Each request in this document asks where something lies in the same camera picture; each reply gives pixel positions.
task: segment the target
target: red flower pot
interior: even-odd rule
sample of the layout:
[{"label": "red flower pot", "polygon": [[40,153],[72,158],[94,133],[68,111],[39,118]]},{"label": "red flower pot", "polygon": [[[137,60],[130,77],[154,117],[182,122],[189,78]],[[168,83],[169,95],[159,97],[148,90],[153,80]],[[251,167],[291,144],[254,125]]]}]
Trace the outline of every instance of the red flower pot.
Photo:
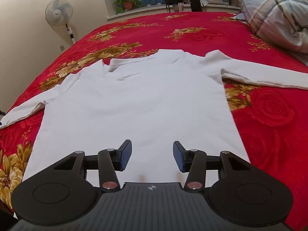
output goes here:
[{"label": "red flower pot", "polygon": [[124,2],[124,8],[127,9],[127,10],[131,10],[133,9],[133,4],[132,2]]}]

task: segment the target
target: bed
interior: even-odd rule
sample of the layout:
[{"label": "bed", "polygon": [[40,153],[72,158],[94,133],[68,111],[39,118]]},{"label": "bed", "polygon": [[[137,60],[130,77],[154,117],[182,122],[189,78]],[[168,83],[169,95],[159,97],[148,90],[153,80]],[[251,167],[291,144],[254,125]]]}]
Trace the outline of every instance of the bed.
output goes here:
[{"label": "bed", "polygon": [[[112,58],[144,57],[158,49],[182,49],[199,56],[219,49],[232,58],[308,73],[308,67],[253,35],[233,16],[221,12],[163,13],[99,27],[46,68],[12,108],[99,59],[109,64]],[[226,79],[224,85],[251,163],[290,188],[294,205],[286,223],[301,230],[308,225],[308,91]],[[0,131],[0,199],[8,208],[12,208],[11,194],[22,181],[43,115],[41,110]]]}]

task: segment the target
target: plaid pillowcase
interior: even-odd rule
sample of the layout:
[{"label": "plaid pillowcase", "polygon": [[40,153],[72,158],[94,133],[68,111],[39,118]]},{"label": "plaid pillowcase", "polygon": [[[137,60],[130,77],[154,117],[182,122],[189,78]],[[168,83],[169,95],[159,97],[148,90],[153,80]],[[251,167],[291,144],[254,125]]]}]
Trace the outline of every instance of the plaid pillowcase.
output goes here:
[{"label": "plaid pillowcase", "polygon": [[260,38],[308,54],[308,0],[242,0],[242,12]]}]

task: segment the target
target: window sill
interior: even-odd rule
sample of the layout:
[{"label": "window sill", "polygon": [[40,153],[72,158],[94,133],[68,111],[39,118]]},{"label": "window sill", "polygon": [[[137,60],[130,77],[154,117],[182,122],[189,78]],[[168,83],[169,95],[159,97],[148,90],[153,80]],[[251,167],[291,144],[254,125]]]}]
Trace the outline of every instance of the window sill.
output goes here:
[{"label": "window sill", "polygon": [[[190,4],[185,4],[184,7],[190,7]],[[233,9],[233,10],[240,10],[239,7],[230,6],[230,5],[222,5],[222,4],[208,4],[206,7],[208,7],[208,8],[228,8],[228,9]],[[122,16],[127,16],[127,15],[131,15],[131,14],[135,14],[135,13],[140,13],[140,12],[150,11],[150,10],[156,10],[156,9],[166,9],[166,5],[165,4],[157,4],[157,5],[151,5],[151,6],[133,9],[133,10],[121,13],[121,14],[109,16],[109,17],[107,17],[107,21],[111,20],[111,19],[119,18],[119,17],[122,17]]]}]

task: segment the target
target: gold flower pattern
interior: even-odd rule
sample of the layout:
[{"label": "gold flower pattern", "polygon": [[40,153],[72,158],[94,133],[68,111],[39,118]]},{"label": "gold flower pattern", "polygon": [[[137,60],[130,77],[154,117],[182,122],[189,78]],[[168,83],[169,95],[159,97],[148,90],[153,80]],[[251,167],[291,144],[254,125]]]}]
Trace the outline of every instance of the gold flower pattern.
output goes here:
[{"label": "gold flower pattern", "polygon": [[185,15],[174,15],[174,16],[167,16],[166,18],[163,18],[161,20],[169,21],[172,18],[177,18],[177,17],[183,17]]},{"label": "gold flower pattern", "polygon": [[140,47],[142,44],[139,42],[135,42],[132,44],[123,43],[120,46],[118,44],[109,46],[107,48],[103,48],[94,53],[89,53],[86,56],[80,58],[78,61],[71,61],[69,63],[64,63],[56,69],[56,73],[54,76],[48,78],[46,81],[40,83],[40,89],[42,91],[49,90],[56,86],[57,84],[61,84],[65,77],[84,67],[86,64],[89,64],[93,61],[104,59],[104,58],[112,58],[123,55],[134,47]]},{"label": "gold flower pattern", "polygon": [[195,33],[203,29],[206,29],[206,28],[199,27],[199,28],[175,29],[170,36],[165,36],[164,38],[172,38],[173,39],[172,41],[178,41],[182,37],[182,35],[186,33]]},{"label": "gold flower pattern", "polygon": [[27,141],[27,134],[23,134],[24,142],[17,145],[17,154],[7,157],[0,151],[0,200],[12,209],[11,195],[13,190],[21,183],[23,175],[32,152],[32,143]]},{"label": "gold flower pattern", "polygon": [[244,84],[230,79],[223,79],[226,98],[231,111],[251,105],[250,92],[259,86]]},{"label": "gold flower pattern", "polygon": [[91,39],[89,41],[96,41],[96,40],[108,41],[108,40],[115,37],[115,36],[112,36],[111,33],[117,32],[121,29],[134,28],[134,27],[150,27],[150,26],[159,26],[159,25],[157,23],[151,23],[151,24],[144,24],[144,23],[138,23],[138,22],[137,23],[129,23],[129,24],[113,27],[113,28],[111,28],[109,30],[105,30],[101,33],[97,33],[97,35],[91,37]]},{"label": "gold flower pattern", "polygon": [[130,57],[130,58],[145,57],[145,56],[155,54],[157,52],[158,52],[158,49],[152,49],[152,50],[149,50],[149,51],[144,51],[144,52],[139,52],[139,53],[136,50],[131,50],[131,51],[127,52],[127,54],[125,56]]},{"label": "gold flower pattern", "polygon": [[259,38],[258,36],[251,35],[251,38],[259,40],[259,42],[252,42],[252,41],[247,42],[249,45],[253,46],[252,49],[249,49],[252,52],[256,52],[260,49],[261,50],[270,50],[271,49],[271,45],[269,43],[261,40],[261,38]]},{"label": "gold flower pattern", "polygon": [[120,23],[124,23],[124,22],[128,22],[129,20],[123,20],[123,21],[119,21],[119,22],[115,22],[115,24],[120,24]]},{"label": "gold flower pattern", "polygon": [[237,21],[237,20],[232,17],[217,17],[217,19],[212,19],[212,21],[226,22],[226,21]]}]

